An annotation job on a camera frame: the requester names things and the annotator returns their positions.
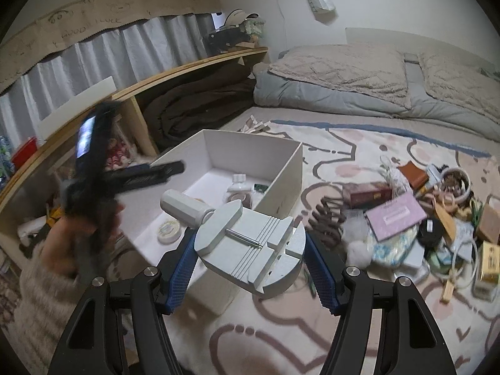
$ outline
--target phone screen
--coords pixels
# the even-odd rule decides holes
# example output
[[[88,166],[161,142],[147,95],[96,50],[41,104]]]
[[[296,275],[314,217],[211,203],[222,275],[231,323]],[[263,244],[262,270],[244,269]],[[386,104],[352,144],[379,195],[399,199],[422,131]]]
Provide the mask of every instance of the phone screen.
[[[94,122],[96,121],[96,116],[86,120],[80,127],[78,132],[78,142],[77,142],[77,158],[85,155],[91,146],[92,130]]]

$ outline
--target bottle cap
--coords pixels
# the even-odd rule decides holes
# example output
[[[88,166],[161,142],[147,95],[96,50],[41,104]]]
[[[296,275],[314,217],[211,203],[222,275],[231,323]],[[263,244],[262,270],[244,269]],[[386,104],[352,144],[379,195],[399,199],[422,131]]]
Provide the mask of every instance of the bottle cap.
[[[245,175],[244,173],[235,173],[232,176],[233,183],[243,183],[245,180],[247,180],[247,175]]]

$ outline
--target wooden shelf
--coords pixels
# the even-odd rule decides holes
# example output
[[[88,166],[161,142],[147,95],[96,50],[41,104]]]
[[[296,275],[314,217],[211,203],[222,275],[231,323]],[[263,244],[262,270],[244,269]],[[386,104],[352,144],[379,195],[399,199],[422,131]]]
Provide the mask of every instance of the wooden shelf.
[[[185,73],[192,72],[194,70],[201,69],[206,66],[214,65],[216,63],[226,62],[232,59],[243,58],[251,55],[262,54],[265,55],[268,51],[267,47],[244,49],[235,52],[223,53],[222,55],[211,56],[206,59],[197,60],[196,62],[191,62],[186,65],[175,67],[169,69],[155,76],[148,77],[146,80],[138,82],[133,86],[127,87],[122,91],[119,91],[111,96],[112,100],[126,100],[136,94],[139,94],[157,84],[163,83],[164,81],[173,79],[174,77],[181,76]]]
[[[127,87],[113,94],[111,100],[119,100],[122,102],[120,112],[123,120],[127,122],[128,128],[141,152],[147,156],[156,156],[158,155],[158,149],[153,140],[149,137],[148,126],[139,108],[135,97],[136,95],[178,76],[217,63],[230,60],[243,60],[247,66],[253,66],[255,63],[264,59],[267,51],[267,47],[244,49],[197,60],[186,65],[169,69],[138,82],[133,86]],[[0,192],[0,247],[21,269],[26,266],[28,260],[18,249],[20,241],[17,237],[17,222],[10,216],[11,213],[9,213],[8,204],[28,178],[47,161],[49,156],[54,154],[58,148],[77,133],[88,111],[89,110],[79,114],[76,118],[69,121],[64,127],[54,133],[14,174],[7,186]]]

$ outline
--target hat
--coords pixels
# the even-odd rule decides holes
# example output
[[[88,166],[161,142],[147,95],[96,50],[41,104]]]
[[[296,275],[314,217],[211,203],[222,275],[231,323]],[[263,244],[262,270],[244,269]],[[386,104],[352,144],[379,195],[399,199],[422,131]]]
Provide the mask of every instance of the hat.
[[[226,26],[238,26],[240,25],[243,21],[245,21],[247,18],[257,18],[258,14],[253,13],[253,14],[247,14],[241,9],[234,10],[231,14],[229,14],[226,18],[226,22],[224,22],[224,27]]]

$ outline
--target cotton ball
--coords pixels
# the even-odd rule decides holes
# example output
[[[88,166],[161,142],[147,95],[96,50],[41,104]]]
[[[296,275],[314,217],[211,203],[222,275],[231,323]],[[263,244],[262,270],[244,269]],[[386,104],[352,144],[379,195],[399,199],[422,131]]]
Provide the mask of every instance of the cotton ball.
[[[347,266],[365,269],[372,261],[373,250],[370,251],[362,241],[347,244]]]
[[[342,224],[342,242],[363,242],[368,235],[368,225],[364,217],[350,218]]]

